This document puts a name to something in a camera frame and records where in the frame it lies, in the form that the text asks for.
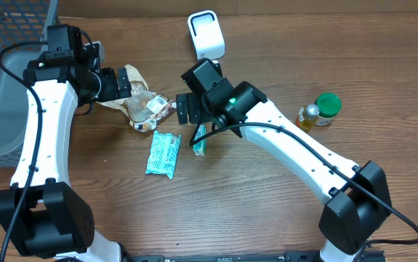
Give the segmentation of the cream brown bread bag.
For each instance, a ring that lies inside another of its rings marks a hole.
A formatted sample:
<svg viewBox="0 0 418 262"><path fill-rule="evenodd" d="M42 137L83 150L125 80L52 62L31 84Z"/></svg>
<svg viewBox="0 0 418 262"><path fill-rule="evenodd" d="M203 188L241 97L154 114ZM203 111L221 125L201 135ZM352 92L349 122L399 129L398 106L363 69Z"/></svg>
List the cream brown bread bag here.
<svg viewBox="0 0 418 262"><path fill-rule="evenodd" d="M129 125L137 131L155 130L160 122L177 110L176 102L157 92L151 92L147 82L134 66L125 65L121 68L123 69L125 72L118 73L118 80L130 84L131 96L100 102L100 105L120 110L129 118Z"/></svg>

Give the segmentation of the small teal white box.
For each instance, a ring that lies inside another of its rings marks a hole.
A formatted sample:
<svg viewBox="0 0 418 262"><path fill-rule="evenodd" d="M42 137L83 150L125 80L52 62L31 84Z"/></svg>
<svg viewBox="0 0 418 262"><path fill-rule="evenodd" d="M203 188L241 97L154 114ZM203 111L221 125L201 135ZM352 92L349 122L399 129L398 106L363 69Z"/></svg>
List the small teal white box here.
<svg viewBox="0 0 418 262"><path fill-rule="evenodd" d="M195 140L206 134L206 128L204 124L201 124L195 136ZM202 140L197 144L193 145L193 153L196 156L204 156L206 154L206 140Z"/></svg>

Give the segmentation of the light teal snack packet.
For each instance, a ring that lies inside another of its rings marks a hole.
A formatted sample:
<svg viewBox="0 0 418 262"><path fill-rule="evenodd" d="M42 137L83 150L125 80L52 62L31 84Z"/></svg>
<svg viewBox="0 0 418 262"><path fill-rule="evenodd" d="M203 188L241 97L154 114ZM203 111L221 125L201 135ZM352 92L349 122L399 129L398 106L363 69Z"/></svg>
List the light teal snack packet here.
<svg viewBox="0 0 418 262"><path fill-rule="evenodd" d="M170 180L174 177L177 156L180 149L181 135L162 133L155 130L146 166L146 175L165 175Z"/></svg>

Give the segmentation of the yellow Vim dish soap bottle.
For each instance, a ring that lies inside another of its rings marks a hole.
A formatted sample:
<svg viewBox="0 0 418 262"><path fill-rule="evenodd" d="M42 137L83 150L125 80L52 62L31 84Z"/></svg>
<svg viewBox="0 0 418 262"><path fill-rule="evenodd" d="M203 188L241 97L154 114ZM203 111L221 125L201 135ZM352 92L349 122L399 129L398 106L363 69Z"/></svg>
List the yellow Vim dish soap bottle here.
<svg viewBox="0 0 418 262"><path fill-rule="evenodd" d="M319 113L319 107L316 104L301 107L295 120L296 126L302 131L309 133L318 121Z"/></svg>

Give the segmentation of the green-capped white bottle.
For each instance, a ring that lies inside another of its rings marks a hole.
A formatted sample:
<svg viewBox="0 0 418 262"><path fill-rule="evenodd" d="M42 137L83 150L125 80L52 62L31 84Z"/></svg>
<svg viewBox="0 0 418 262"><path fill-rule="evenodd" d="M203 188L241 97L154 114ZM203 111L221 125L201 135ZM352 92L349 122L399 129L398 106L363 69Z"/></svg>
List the green-capped white bottle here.
<svg viewBox="0 0 418 262"><path fill-rule="evenodd" d="M339 96L334 93L319 95L315 100L315 104L319 109L318 120L315 125L319 127L330 124L342 108Z"/></svg>

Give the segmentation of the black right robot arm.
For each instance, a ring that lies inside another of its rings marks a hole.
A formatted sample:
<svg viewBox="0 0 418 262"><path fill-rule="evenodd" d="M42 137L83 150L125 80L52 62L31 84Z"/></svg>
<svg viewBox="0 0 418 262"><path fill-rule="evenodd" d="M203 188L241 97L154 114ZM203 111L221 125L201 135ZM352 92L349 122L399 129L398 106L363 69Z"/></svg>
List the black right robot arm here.
<svg viewBox="0 0 418 262"><path fill-rule="evenodd" d="M212 122L258 145L300 178L323 205L325 245L309 261L364 261L370 236L389 216L386 175L375 162L359 166L321 145L289 121L248 82L233 86L220 65L203 58L182 75L189 93L177 96L180 124Z"/></svg>

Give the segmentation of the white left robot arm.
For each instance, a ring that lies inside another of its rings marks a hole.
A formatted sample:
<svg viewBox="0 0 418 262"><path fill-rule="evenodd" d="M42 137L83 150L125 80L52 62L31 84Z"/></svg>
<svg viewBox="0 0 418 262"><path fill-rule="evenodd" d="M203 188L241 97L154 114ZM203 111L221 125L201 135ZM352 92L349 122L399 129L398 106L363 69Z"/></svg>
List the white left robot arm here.
<svg viewBox="0 0 418 262"><path fill-rule="evenodd" d="M51 25L46 50L28 63L28 119L20 161L0 190L5 245L59 261L129 261L125 247L95 229L91 207L72 189L68 151L78 107L131 95L124 68L102 68L102 46L80 28Z"/></svg>

